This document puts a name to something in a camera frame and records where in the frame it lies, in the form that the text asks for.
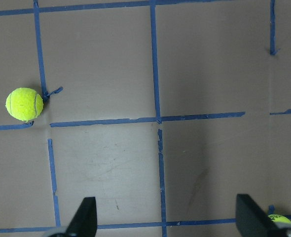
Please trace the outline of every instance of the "grid square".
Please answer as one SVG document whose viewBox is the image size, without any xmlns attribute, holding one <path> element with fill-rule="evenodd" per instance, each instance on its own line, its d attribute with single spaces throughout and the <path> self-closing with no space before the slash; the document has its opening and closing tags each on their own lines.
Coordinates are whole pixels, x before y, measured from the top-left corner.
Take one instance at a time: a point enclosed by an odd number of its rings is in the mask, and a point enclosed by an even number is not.
<svg viewBox="0 0 291 237">
<path fill-rule="evenodd" d="M 276 1 L 276 49 L 271 59 L 271 112 L 291 109 L 291 0 Z"/>
<path fill-rule="evenodd" d="M 40 15 L 54 122 L 153 117 L 148 7 Z"/>
<path fill-rule="evenodd" d="M 270 201 L 282 214 L 291 214 L 291 115 L 270 119 Z"/>
<path fill-rule="evenodd" d="M 268 206 L 267 117 L 167 122 L 163 141 L 167 221 L 234 218 L 238 193 Z"/>
<path fill-rule="evenodd" d="M 5 108 L 9 93 L 19 87 L 41 92 L 32 14 L 0 17 L 0 125 L 22 123 Z"/>
<path fill-rule="evenodd" d="M 99 225 L 161 220 L 156 127 L 145 123 L 53 130 L 62 225 L 87 196 L 97 199 Z"/>
<path fill-rule="evenodd" d="M 54 223 L 44 132 L 33 128 L 0 131 L 0 228 Z"/>
<path fill-rule="evenodd" d="M 167 229 L 168 237 L 230 236 L 240 237 L 235 224 L 205 226 L 172 226 Z"/>
<path fill-rule="evenodd" d="M 2 0 L 0 11 L 33 8 L 33 1 L 30 0 Z"/>
<path fill-rule="evenodd" d="M 44 232 L 0 233 L 0 237 L 41 237 Z"/>
<path fill-rule="evenodd" d="M 97 230 L 97 237 L 162 237 L 161 227 Z"/>
<path fill-rule="evenodd" d="M 267 109 L 269 0 L 156 9 L 163 116 Z"/>
</svg>

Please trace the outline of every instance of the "yellow tennis ball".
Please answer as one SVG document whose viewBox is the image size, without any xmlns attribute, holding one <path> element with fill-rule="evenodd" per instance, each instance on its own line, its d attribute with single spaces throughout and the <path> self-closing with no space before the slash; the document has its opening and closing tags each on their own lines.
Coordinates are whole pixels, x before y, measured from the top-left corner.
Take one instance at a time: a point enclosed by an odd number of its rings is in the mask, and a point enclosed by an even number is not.
<svg viewBox="0 0 291 237">
<path fill-rule="evenodd" d="M 289 220 L 287 217 L 277 214 L 271 214 L 268 216 L 273 222 L 282 222 L 291 224 L 291 220 Z"/>
<path fill-rule="evenodd" d="M 18 88 L 8 95 L 5 107 L 14 118 L 28 122 L 40 115 L 43 101 L 35 90 Z"/>
</svg>

